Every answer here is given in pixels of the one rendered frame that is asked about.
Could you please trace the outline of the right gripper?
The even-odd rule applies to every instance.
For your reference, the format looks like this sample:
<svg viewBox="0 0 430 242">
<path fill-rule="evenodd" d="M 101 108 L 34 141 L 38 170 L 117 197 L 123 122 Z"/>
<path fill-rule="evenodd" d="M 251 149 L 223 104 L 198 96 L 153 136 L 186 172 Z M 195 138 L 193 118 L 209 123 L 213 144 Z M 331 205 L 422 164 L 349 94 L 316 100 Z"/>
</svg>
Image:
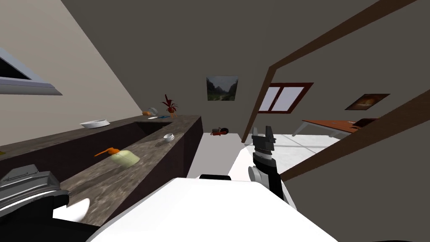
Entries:
<svg viewBox="0 0 430 242">
<path fill-rule="evenodd" d="M 272 127 L 265 127 L 265 136 L 259 136 L 257 127 L 252 128 L 252 141 L 254 145 L 255 152 L 263 154 L 272 154 L 274 151 L 274 144 L 276 138 L 274 138 Z"/>
</svg>

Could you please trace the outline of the red framed window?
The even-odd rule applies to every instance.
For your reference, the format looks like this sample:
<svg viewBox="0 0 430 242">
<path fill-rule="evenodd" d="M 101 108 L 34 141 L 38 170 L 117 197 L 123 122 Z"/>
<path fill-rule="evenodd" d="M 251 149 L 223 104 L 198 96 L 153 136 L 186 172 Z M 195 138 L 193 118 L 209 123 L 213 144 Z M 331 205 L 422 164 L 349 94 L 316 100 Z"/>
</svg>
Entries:
<svg viewBox="0 0 430 242">
<path fill-rule="evenodd" d="M 290 114 L 313 83 L 271 83 L 258 113 Z"/>
</svg>

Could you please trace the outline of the landscape picture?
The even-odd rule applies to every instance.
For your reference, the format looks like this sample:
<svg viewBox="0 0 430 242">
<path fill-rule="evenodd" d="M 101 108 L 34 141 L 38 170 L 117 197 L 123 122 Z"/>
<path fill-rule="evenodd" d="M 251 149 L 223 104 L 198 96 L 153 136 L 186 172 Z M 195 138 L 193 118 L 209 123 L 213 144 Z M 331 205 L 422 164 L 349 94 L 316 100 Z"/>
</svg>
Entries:
<svg viewBox="0 0 430 242">
<path fill-rule="evenodd" d="M 208 76 L 207 100 L 208 101 L 234 101 L 238 86 L 238 76 Z"/>
</svg>

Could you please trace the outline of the brown table with white legs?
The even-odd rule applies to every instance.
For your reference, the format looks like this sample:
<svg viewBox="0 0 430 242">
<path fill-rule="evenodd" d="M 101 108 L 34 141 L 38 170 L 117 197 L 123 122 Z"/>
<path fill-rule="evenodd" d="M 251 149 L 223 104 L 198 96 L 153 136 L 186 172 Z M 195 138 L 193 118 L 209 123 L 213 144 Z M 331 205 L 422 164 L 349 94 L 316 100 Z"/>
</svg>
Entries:
<svg viewBox="0 0 430 242">
<path fill-rule="evenodd" d="M 379 118 L 363 118 L 357 122 L 348 120 L 303 120 L 302 125 L 292 134 L 292 136 L 294 137 L 298 135 L 305 127 L 309 125 L 331 131 L 332 133 L 329 135 L 329 137 L 334 137 L 338 134 L 350 135 L 378 119 Z"/>
</svg>

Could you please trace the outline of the red potted plant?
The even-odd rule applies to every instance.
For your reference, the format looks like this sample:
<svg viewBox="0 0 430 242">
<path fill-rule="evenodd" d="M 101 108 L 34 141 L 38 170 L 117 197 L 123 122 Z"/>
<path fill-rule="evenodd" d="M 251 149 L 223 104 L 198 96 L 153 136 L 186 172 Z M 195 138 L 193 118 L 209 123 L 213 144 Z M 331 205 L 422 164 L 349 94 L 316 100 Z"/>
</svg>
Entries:
<svg viewBox="0 0 430 242">
<path fill-rule="evenodd" d="M 178 108 L 178 106 L 177 104 L 173 103 L 171 99 L 168 99 L 167 95 L 165 95 L 165 101 L 162 103 L 167 106 L 166 110 L 170 114 L 171 118 L 178 117 L 176 114 L 176 108 Z"/>
</svg>

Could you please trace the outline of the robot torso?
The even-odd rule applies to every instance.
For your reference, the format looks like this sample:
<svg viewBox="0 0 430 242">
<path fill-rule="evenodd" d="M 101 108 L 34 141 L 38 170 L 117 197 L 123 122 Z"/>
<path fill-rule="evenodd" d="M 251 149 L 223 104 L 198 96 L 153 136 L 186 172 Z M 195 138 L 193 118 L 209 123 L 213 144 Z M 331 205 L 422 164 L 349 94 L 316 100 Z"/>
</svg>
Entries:
<svg viewBox="0 0 430 242">
<path fill-rule="evenodd" d="M 175 178 L 87 242 L 338 242 L 263 185 Z"/>
</svg>

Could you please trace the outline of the orange dark picture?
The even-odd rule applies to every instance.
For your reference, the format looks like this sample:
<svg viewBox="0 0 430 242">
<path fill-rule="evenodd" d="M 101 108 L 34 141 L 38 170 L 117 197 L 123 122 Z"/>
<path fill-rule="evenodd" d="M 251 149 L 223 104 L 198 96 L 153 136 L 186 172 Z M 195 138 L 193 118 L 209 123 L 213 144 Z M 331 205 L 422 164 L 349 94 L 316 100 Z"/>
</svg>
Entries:
<svg viewBox="0 0 430 242">
<path fill-rule="evenodd" d="M 390 94 L 363 94 L 345 110 L 368 110 Z"/>
</svg>

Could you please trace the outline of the pale green soap bottle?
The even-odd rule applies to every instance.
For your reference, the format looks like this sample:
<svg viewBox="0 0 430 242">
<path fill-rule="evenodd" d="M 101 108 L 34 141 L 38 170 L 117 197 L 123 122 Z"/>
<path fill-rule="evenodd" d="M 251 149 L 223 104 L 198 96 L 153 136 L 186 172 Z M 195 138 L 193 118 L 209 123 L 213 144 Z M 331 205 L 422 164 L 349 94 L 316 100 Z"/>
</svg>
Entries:
<svg viewBox="0 0 430 242">
<path fill-rule="evenodd" d="M 139 162 L 140 157 L 133 154 L 129 150 L 120 150 L 113 147 L 110 147 L 96 155 L 101 155 L 103 153 L 108 153 L 110 155 L 110 160 L 113 161 L 113 163 L 127 169 L 135 165 L 137 162 Z"/>
</svg>

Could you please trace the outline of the white bowl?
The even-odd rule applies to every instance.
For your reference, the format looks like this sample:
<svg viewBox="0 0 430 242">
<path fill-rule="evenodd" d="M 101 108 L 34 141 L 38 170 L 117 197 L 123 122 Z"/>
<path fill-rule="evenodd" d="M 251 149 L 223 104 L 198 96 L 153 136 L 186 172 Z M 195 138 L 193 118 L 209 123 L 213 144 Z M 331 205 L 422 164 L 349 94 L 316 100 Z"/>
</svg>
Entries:
<svg viewBox="0 0 430 242">
<path fill-rule="evenodd" d="M 103 119 L 103 120 L 84 122 L 84 123 L 81 123 L 80 125 L 82 125 L 86 129 L 95 129 L 95 128 L 108 126 L 110 125 L 110 122 L 108 122 L 106 119 Z"/>
</svg>

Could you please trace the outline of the silver toaster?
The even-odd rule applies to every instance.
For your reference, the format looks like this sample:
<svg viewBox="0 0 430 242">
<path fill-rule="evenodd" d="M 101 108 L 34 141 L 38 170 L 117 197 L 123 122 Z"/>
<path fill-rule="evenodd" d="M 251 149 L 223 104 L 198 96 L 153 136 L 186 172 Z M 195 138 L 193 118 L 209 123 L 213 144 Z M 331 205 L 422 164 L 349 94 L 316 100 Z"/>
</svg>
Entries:
<svg viewBox="0 0 430 242">
<path fill-rule="evenodd" d="M 53 197 L 52 209 L 69 203 L 68 191 L 52 172 L 40 172 L 34 164 L 14 168 L 0 179 L 0 218 L 45 197 Z"/>
</svg>

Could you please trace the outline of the grey framed window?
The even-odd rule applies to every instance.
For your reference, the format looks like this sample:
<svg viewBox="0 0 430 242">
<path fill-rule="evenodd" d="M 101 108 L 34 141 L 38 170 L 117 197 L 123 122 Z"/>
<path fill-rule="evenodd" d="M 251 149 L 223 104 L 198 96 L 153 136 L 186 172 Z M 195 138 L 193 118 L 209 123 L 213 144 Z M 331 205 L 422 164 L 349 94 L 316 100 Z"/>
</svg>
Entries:
<svg viewBox="0 0 430 242">
<path fill-rule="evenodd" d="M 0 48 L 0 95 L 62 94 L 5 49 Z"/>
</svg>

